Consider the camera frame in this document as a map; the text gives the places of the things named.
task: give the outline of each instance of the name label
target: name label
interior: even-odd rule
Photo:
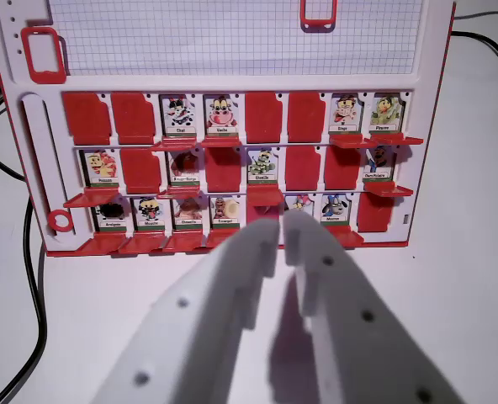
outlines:
[[[364,173],[363,178],[388,178],[389,173]]]
[[[100,227],[125,227],[125,223],[122,221],[104,221]]]
[[[92,178],[93,183],[114,183],[117,181],[116,178]]]

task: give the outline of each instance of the red plastic frame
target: red plastic frame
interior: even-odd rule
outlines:
[[[165,137],[150,147],[153,152],[183,152],[197,146],[196,137]]]
[[[121,145],[152,145],[154,108],[142,93],[112,93],[114,126]]]
[[[308,19],[305,17],[305,2],[306,0],[301,0],[301,7],[299,8],[299,19],[301,23],[307,25],[308,27],[323,27],[324,25],[333,25],[336,22],[336,4],[337,0],[331,0],[332,10],[331,17],[328,19]]]
[[[51,35],[54,42],[56,63],[58,65],[58,72],[37,72],[34,69],[32,62],[32,54],[30,52],[31,35]],[[66,70],[64,70],[64,61],[62,59],[61,46],[58,39],[58,34],[51,27],[26,27],[21,29],[21,40],[23,41],[24,57],[29,67],[30,79],[36,84],[62,84],[66,82]]]

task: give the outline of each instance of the red clip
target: red clip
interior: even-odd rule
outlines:
[[[424,140],[417,137],[405,137],[404,133],[372,133],[371,140],[377,141],[380,145],[420,145]]]
[[[118,252],[128,255],[148,254],[161,248],[166,238],[163,231],[138,231],[118,249]]]
[[[49,251],[49,257],[84,257],[87,255],[108,255],[116,253],[126,238],[124,232],[94,233],[94,237],[75,251]]]
[[[283,193],[276,184],[247,185],[247,204],[250,206],[276,206],[283,201]]]
[[[107,204],[118,194],[118,188],[85,188],[84,193],[74,196],[63,206],[65,208],[92,208]]]
[[[341,149],[370,149],[378,145],[374,140],[363,138],[361,133],[330,135],[330,143]]]
[[[196,137],[165,137],[150,147],[153,152],[182,152],[197,146]]]
[[[241,146],[238,136],[206,136],[200,143],[202,147],[238,147]]]
[[[397,198],[400,196],[412,196],[414,191],[408,188],[400,187],[394,181],[374,181],[366,182],[365,190],[371,194],[381,196],[383,198]]]
[[[172,232],[167,245],[163,248],[165,253],[186,253],[202,245],[202,230],[176,230]]]
[[[207,248],[215,248],[219,246],[224,240],[235,234],[240,229],[232,227],[228,229],[212,229],[209,232],[208,241],[206,242]]]
[[[56,53],[56,64],[58,65],[58,72],[37,72],[34,69],[32,62],[32,54],[30,52],[29,37],[31,35],[51,35],[53,38],[53,46]],[[62,52],[59,44],[58,34],[51,27],[26,27],[21,29],[21,39],[23,40],[24,57],[29,67],[30,79],[37,84],[62,84],[66,81],[66,71],[64,70],[64,63],[62,61]]]
[[[307,25],[308,27],[323,27],[324,25],[333,25],[336,22],[336,3],[337,0],[331,0],[332,10],[331,17],[328,19],[308,19],[305,17],[305,2],[306,0],[301,0],[301,7],[299,11],[299,18],[301,19],[301,23]]]
[[[189,199],[199,196],[200,188],[196,187],[167,187],[167,190],[157,195],[158,199]]]
[[[344,248],[361,247],[365,240],[350,226],[324,226]]]

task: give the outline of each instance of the grid paper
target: grid paper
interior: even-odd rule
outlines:
[[[338,0],[307,32],[300,0],[50,0],[72,75],[408,74],[422,0]],[[332,0],[306,0],[328,19]]]

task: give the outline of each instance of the white table surface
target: white table surface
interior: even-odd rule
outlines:
[[[462,0],[457,14],[494,8],[493,0]],[[498,16],[457,21],[454,28],[498,42]],[[0,158],[20,171],[6,115]],[[27,197],[23,183],[0,172],[0,390],[37,338],[21,251]],[[32,244],[36,262],[35,223]],[[451,40],[410,246],[351,254],[464,400],[498,403],[498,59],[486,46]],[[47,346],[13,403],[89,403],[150,304],[200,259],[47,258]],[[307,398],[310,373],[297,366],[305,354],[295,338],[283,349],[291,349],[288,365],[297,371],[278,376],[285,363],[276,363],[269,382],[291,275],[279,252],[276,275],[263,286],[257,329],[242,337],[229,403],[315,404]],[[296,387],[280,390],[278,380]]]

